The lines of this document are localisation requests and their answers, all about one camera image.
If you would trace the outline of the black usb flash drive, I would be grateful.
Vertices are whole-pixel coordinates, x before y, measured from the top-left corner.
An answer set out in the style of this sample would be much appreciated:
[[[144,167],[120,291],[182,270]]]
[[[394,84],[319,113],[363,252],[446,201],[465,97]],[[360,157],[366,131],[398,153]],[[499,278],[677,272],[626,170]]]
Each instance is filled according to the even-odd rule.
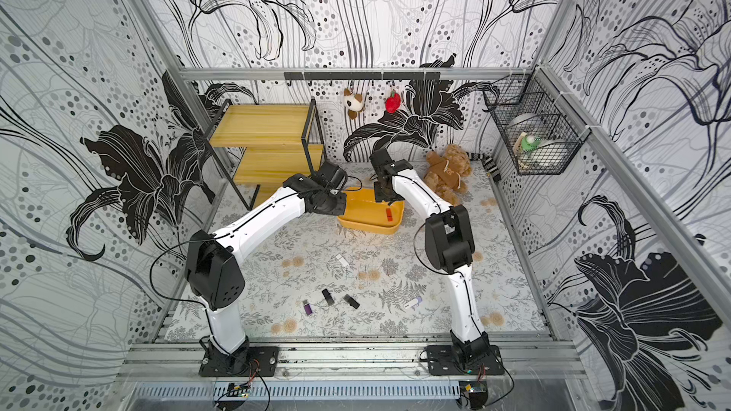
[[[322,290],[322,294],[323,294],[323,297],[324,297],[327,305],[328,306],[333,306],[334,305],[334,299],[333,299],[332,295],[330,294],[330,292],[326,288],[324,288]]]

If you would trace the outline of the dark brown usb flash drive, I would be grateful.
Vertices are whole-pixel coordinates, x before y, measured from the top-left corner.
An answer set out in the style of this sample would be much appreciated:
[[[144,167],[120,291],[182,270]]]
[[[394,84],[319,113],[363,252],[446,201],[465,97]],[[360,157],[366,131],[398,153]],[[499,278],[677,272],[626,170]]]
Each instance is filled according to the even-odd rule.
[[[344,300],[354,309],[358,309],[360,307],[360,304],[348,294],[344,296]]]

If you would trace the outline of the purple usb flash drive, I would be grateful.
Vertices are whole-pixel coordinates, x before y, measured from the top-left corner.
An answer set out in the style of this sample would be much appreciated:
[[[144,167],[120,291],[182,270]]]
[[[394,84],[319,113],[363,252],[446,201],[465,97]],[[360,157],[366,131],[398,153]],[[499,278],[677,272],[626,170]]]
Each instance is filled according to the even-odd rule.
[[[310,302],[307,300],[304,300],[303,302],[303,308],[307,316],[311,316],[313,314],[313,309],[310,305]]]

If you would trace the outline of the white lilac usb flash drive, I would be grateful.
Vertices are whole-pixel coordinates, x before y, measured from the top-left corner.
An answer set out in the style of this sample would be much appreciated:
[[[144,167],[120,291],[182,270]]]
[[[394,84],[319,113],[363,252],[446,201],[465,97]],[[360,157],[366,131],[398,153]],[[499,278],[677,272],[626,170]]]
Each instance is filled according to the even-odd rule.
[[[405,308],[417,308],[417,306],[420,306],[420,304],[422,304],[422,301],[423,299],[421,297],[415,297],[405,303]]]

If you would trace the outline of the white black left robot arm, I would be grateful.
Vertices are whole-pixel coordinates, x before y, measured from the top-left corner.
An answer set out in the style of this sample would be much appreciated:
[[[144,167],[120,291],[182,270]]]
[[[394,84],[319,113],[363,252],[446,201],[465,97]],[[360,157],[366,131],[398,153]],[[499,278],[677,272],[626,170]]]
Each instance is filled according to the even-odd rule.
[[[245,258],[268,237],[305,213],[341,216],[348,175],[327,162],[310,176],[287,178],[270,198],[232,224],[213,233],[195,232],[188,242],[185,277],[194,301],[205,308],[215,350],[232,358],[247,344],[238,300],[246,280]]]

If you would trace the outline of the yellow plastic storage box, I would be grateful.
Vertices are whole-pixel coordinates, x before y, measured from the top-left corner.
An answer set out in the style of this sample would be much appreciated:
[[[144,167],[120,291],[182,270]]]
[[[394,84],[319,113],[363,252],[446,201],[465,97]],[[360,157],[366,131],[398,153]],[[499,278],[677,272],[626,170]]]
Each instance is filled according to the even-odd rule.
[[[393,222],[388,222],[386,210],[392,212]],[[398,201],[392,204],[377,203],[372,188],[362,188],[346,193],[345,214],[338,217],[343,228],[364,232],[392,235],[402,224],[405,202]]]

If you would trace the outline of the black power connector box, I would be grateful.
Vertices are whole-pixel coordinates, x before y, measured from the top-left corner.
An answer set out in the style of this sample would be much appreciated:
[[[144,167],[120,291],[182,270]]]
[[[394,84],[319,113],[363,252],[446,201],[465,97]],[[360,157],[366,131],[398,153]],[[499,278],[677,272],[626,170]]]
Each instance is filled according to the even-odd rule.
[[[483,410],[488,402],[488,389],[484,382],[459,382],[462,406],[469,410]]]

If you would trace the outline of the brown teddy bear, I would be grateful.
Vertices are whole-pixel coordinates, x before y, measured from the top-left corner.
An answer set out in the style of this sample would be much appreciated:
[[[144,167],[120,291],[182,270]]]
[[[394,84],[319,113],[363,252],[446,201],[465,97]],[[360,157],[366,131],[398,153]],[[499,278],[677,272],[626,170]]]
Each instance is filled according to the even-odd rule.
[[[458,145],[447,145],[443,154],[430,150],[426,154],[429,169],[425,184],[449,205],[458,206],[468,192],[466,177],[472,173],[468,154]]]

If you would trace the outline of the hanging red plush toy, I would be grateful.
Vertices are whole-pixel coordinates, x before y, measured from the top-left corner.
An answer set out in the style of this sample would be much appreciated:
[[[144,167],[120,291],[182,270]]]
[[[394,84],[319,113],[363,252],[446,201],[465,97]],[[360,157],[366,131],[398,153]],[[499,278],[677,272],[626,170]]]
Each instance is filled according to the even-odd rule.
[[[393,89],[390,91],[390,94],[388,95],[388,98],[386,99],[385,103],[385,110],[389,114],[394,114],[401,108],[402,104],[402,97],[398,91]]]

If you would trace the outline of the hanging dog plush toy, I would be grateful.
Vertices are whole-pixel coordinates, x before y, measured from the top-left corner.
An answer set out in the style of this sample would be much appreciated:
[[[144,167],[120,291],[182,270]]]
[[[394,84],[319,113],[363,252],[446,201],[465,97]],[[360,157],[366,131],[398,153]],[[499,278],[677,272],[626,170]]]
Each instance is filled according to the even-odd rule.
[[[346,108],[346,115],[350,120],[358,118],[361,111],[364,109],[364,97],[361,93],[352,91],[351,89],[344,89],[344,105]]]

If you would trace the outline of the striped black white object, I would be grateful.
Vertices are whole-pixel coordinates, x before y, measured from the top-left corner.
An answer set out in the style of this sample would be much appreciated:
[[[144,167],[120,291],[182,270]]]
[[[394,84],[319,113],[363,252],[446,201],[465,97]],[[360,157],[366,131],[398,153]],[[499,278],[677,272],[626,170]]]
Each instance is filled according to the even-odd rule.
[[[500,169],[490,155],[484,153],[481,158],[481,164],[485,172],[495,183],[499,183],[502,180]]]

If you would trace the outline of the small circuit board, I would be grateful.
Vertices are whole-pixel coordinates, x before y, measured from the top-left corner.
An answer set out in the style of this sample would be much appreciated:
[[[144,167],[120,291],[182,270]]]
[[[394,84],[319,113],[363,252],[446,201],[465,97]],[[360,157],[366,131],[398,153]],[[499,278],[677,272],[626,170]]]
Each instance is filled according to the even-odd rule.
[[[236,399],[236,400],[247,400],[247,399],[249,399],[250,393],[251,393],[250,384],[234,384],[233,382],[231,382],[228,385],[226,397],[230,398],[230,399]]]

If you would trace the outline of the wooden shelf black frame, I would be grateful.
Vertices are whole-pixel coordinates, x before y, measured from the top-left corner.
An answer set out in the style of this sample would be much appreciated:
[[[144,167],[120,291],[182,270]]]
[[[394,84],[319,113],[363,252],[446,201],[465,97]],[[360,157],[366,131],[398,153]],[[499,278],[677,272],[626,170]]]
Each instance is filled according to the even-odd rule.
[[[306,104],[218,107],[207,131],[213,148],[240,148],[242,157],[228,182],[252,210],[294,173],[309,175],[327,160],[322,121],[315,99]]]

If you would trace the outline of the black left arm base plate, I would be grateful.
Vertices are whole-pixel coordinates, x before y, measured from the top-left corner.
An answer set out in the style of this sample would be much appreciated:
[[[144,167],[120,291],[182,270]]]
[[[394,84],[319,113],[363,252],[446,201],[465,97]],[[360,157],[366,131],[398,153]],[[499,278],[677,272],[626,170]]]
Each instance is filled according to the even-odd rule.
[[[241,346],[233,354],[226,354],[209,344],[199,368],[203,378],[252,377],[270,378],[275,375],[279,362],[278,346]]]

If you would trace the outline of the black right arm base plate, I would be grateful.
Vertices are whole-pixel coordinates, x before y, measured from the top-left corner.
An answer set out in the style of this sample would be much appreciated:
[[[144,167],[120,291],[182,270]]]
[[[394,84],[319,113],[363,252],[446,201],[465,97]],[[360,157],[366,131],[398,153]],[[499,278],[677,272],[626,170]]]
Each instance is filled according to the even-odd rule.
[[[498,346],[478,347],[477,353],[464,354],[455,346],[432,344],[425,349],[421,362],[431,376],[503,376],[506,369]]]

